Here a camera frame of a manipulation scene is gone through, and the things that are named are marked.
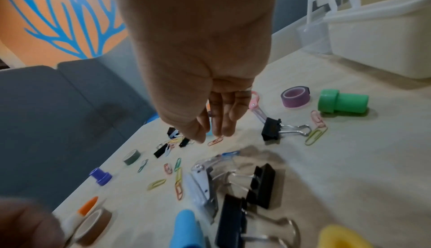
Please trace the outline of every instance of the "blue branch pattern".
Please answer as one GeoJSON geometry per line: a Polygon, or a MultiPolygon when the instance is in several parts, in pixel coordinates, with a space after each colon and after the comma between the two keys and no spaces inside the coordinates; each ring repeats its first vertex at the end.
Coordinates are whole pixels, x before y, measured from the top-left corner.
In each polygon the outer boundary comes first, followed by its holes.
{"type": "MultiPolygon", "coordinates": [[[[44,35],[40,30],[38,30],[35,25],[31,23],[31,21],[25,16],[25,14],[20,10],[20,8],[17,6],[14,0],[9,0],[12,6],[16,9],[16,11],[19,13],[19,15],[24,19],[24,21],[29,25],[31,28],[24,28],[24,30],[32,35],[33,37],[44,40],[48,43],[50,43],[53,47],[67,53],[70,55],[73,55],[79,59],[86,59],[88,58],[87,55],[82,51],[80,48],[78,41],[75,36],[74,27],[72,24],[72,19],[70,18],[70,13],[68,8],[64,3],[62,3],[63,13],[67,20],[67,26],[69,29],[70,36],[68,36],[63,28],[60,26],[57,16],[53,10],[51,0],[45,0],[45,2],[48,5],[49,14],[51,15],[51,19],[53,20],[50,22],[39,10],[37,7],[35,0],[23,0],[30,8],[31,10],[56,34],[56,36],[48,36],[44,35]],[[59,46],[56,42],[63,42],[68,44],[73,50],[68,50],[64,47],[59,46]]],[[[103,0],[97,0],[102,11],[106,15],[108,19],[108,27],[107,29],[102,32],[101,26],[99,23],[99,20],[97,18],[96,13],[94,12],[94,9],[91,7],[90,3],[87,0],[69,0],[72,9],[75,13],[75,16],[78,19],[79,26],[84,34],[85,40],[87,42],[87,45],[90,49],[91,57],[98,57],[103,54],[103,47],[105,46],[105,43],[107,40],[112,37],[115,34],[120,33],[123,31],[126,27],[124,23],[121,23],[119,26],[115,27],[115,18],[116,18],[116,4],[114,0],[110,0],[110,9],[107,8],[103,0]],[[87,12],[90,14],[91,19],[94,23],[94,26],[96,28],[97,32],[97,46],[93,46],[93,43],[91,42],[90,35],[88,33],[87,25],[85,23],[84,19],[84,9],[87,10],[87,12]]]]}

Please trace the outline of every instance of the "gray sofa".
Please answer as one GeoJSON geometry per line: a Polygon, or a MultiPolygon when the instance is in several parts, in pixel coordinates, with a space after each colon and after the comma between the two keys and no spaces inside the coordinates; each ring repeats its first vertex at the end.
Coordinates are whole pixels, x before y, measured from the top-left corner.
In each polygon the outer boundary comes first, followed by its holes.
{"type": "Polygon", "coordinates": [[[0,195],[54,210],[154,114],[97,59],[0,71],[0,195]]]}

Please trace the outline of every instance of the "desk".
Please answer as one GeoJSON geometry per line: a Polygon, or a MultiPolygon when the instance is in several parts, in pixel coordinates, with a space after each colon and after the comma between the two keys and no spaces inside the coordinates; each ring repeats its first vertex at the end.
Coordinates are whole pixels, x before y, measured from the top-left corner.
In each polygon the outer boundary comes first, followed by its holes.
{"type": "MultiPolygon", "coordinates": [[[[172,237],[176,214],[195,210],[185,192],[176,200],[175,175],[166,177],[163,164],[175,165],[182,158],[183,173],[200,159],[226,151],[242,150],[238,158],[244,172],[269,162],[277,172],[271,207],[257,211],[272,218],[288,216],[298,223],[303,248],[313,248],[319,230],[328,223],[344,224],[378,247],[428,247],[431,243],[431,80],[409,80],[333,56],[315,56],[301,50],[269,64],[256,78],[253,89],[269,117],[283,123],[310,124],[320,90],[370,95],[365,117],[331,116],[329,130],[312,146],[305,138],[285,134],[279,144],[265,145],[262,123],[252,114],[238,122],[233,137],[208,147],[197,143],[174,148],[168,157],[156,159],[155,147],[167,140],[168,126],[160,120],[140,128],[101,168],[113,174],[106,186],[89,178],[55,211],[63,219],[91,197],[98,195],[113,211],[110,225],[94,244],[98,248],[163,248],[172,237]],[[289,87],[310,87],[311,101],[298,109],[282,106],[280,94],[289,87]],[[138,149],[142,156],[125,166],[122,158],[138,149]],[[149,159],[141,173],[142,160],[149,159]],[[167,182],[147,191],[158,179],[167,182]]],[[[232,187],[234,194],[244,195],[232,187]]],[[[219,207],[223,192],[218,194],[219,207]]],[[[213,225],[200,219],[211,246],[220,210],[213,225]]],[[[250,221],[248,233],[275,233],[287,237],[286,229],[250,221]]],[[[247,244],[246,247],[271,247],[247,244]]]]}

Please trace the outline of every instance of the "white plastic container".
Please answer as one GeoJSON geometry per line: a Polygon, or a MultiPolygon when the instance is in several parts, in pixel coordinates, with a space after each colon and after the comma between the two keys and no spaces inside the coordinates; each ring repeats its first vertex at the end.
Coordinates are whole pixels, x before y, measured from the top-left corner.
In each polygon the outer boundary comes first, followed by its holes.
{"type": "Polygon", "coordinates": [[[409,78],[431,77],[431,0],[362,0],[323,20],[334,54],[409,78]]]}

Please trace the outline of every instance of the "blue cap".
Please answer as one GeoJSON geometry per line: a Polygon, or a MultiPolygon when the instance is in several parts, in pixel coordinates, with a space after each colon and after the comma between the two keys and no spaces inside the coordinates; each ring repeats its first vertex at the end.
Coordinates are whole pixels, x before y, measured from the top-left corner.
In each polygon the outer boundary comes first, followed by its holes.
{"type": "Polygon", "coordinates": [[[169,248],[205,248],[202,229],[191,210],[183,210],[175,219],[174,235],[169,248]]]}
{"type": "Polygon", "coordinates": [[[97,181],[96,183],[100,186],[106,185],[110,179],[112,179],[112,175],[108,172],[104,172],[100,168],[95,168],[90,172],[90,176],[93,176],[97,181]]]}

